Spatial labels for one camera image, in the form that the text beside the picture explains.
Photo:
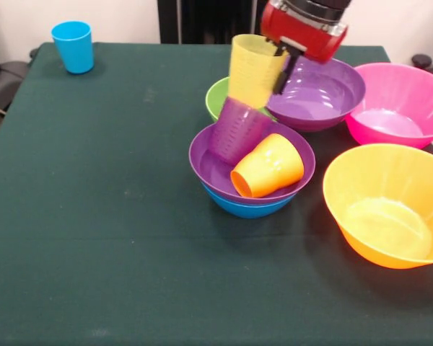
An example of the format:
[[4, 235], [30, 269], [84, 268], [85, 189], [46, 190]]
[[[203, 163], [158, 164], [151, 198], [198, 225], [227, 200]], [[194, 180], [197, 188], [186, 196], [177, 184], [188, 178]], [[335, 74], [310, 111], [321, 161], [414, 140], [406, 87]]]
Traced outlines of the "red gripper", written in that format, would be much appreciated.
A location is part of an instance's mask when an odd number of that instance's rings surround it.
[[278, 75], [273, 94], [283, 94], [301, 54], [320, 63], [333, 57], [348, 31], [341, 21], [348, 6], [348, 1], [268, 1], [261, 34], [276, 45], [276, 57], [293, 54]]

